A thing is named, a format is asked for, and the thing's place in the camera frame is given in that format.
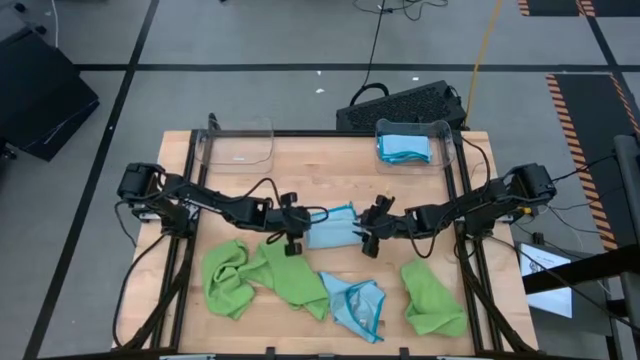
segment green cloth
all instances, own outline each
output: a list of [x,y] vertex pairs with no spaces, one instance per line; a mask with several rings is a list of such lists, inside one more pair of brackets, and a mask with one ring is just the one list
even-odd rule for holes
[[304,306],[318,320],[329,312],[329,294],[322,279],[302,256],[285,256],[285,241],[261,243],[249,264],[240,269],[242,277],[262,284],[278,294],[293,309]]
[[272,289],[293,309],[304,306],[316,319],[329,312],[329,295],[302,256],[284,255],[284,241],[262,243],[248,261],[247,246],[232,240],[202,260],[202,282],[209,311],[238,319],[255,294],[247,281]]
[[405,317],[418,335],[460,336],[465,332],[467,315],[422,259],[404,265],[400,272],[411,298]]
[[202,288],[209,311],[237,320],[249,307],[255,292],[238,272],[248,259],[247,246],[238,240],[207,253],[202,261]]

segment wooden tabletop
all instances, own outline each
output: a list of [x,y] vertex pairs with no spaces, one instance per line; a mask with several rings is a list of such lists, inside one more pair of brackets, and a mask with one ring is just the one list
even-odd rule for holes
[[[496,176],[487,134],[467,132],[463,135],[485,150],[491,162],[492,176]],[[182,174],[188,143],[189,132],[166,132],[158,163],[168,172]],[[352,201],[358,212],[368,208],[378,194],[396,197],[391,209],[393,214],[402,214],[407,207],[449,200],[442,172],[422,176],[378,173],[374,165],[373,138],[283,137],[276,138],[274,146],[273,168],[268,175],[209,172],[206,186],[225,195],[241,195],[260,178],[270,176],[281,194],[297,192],[298,204],[331,208]],[[473,174],[472,186],[479,187],[484,184],[486,176],[482,156],[467,144],[465,154],[469,173]],[[196,162],[195,169],[198,168],[199,163]],[[457,163],[453,164],[453,168],[458,193],[461,193]],[[192,181],[196,181],[196,178],[197,170]],[[273,197],[273,194],[270,187],[264,186],[256,190],[253,196]],[[497,238],[512,242],[507,225],[496,224],[494,233]],[[159,224],[143,224],[135,256],[144,251],[158,235]],[[466,335],[457,338],[417,336],[405,320],[404,311],[409,298],[400,278],[400,267],[416,257],[406,239],[382,241],[377,259],[363,255],[359,246],[305,250],[303,253],[314,271],[331,272],[350,282],[377,281],[387,295],[378,328],[379,334],[385,339],[383,342],[369,344],[345,327],[334,324],[330,317],[318,322],[305,311],[293,311],[271,290],[255,284],[256,297],[239,320],[211,314],[204,303],[200,269],[206,252],[234,238],[242,238],[253,252],[266,236],[268,234],[238,230],[220,216],[203,212],[187,297],[181,352],[263,354],[266,347],[273,346],[278,354],[394,355],[398,354],[400,347],[408,347],[412,355],[473,354],[469,330]],[[418,241],[422,253],[427,251],[430,241]],[[168,244],[166,240],[150,252],[131,275],[118,325],[118,333],[123,341],[131,338],[157,302]],[[438,235],[433,255],[424,261],[457,301],[466,307],[463,280],[453,255],[453,246],[454,234],[450,227]],[[485,241],[484,246],[496,305],[525,342],[537,347],[516,254],[512,249],[495,242]],[[490,349],[485,312],[482,305],[477,303],[484,346]],[[167,324],[173,321],[173,312],[173,309],[168,311]],[[169,332],[164,331],[164,344],[168,344]]]

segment blue towel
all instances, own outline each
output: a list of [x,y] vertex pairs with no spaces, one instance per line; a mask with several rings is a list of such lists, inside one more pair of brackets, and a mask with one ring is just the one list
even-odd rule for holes
[[431,162],[433,152],[427,136],[382,135],[378,137],[380,159],[389,164],[408,161]]
[[329,293],[329,309],[336,324],[343,325],[368,342],[384,340],[378,336],[378,321],[385,294],[373,280],[350,284],[321,272]]
[[[322,219],[324,212],[311,214],[311,221]],[[356,211],[353,204],[340,206],[329,210],[329,218],[321,223],[311,225],[305,234],[307,248],[323,249],[346,245],[362,244],[362,239],[354,231],[362,229],[355,226]]]

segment black bracket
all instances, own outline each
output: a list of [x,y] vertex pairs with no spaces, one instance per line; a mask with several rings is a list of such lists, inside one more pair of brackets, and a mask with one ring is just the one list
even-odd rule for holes
[[409,348],[400,348],[400,360],[409,360],[411,355],[409,354]]
[[267,347],[264,353],[265,360],[276,360],[276,348],[273,346]]

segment yellow cable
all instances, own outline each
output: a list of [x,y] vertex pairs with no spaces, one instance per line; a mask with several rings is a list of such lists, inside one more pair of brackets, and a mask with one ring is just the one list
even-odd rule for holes
[[484,54],[487,52],[487,45],[489,45],[489,36],[493,32],[493,26],[498,20],[498,16],[500,16],[500,8],[502,8],[502,0],[496,1],[496,6],[493,9],[493,14],[491,15],[491,19],[489,20],[489,27],[487,31],[484,33],[484,37],[482,39],[482,46],[480,47],[480,52],[478,53],[478,58],[476,59],[476,63],[473,66],[473,74],[471,75],[471,88],[469,89],[469,97],[467,100],[467,117],[464,119],[464,126],[467,125],[467,120],[471,115],[471,105],[473,105],[473,93],[476,88],[476,75],[478,74],[478,67],[482,63],[482,59],[484,59]]

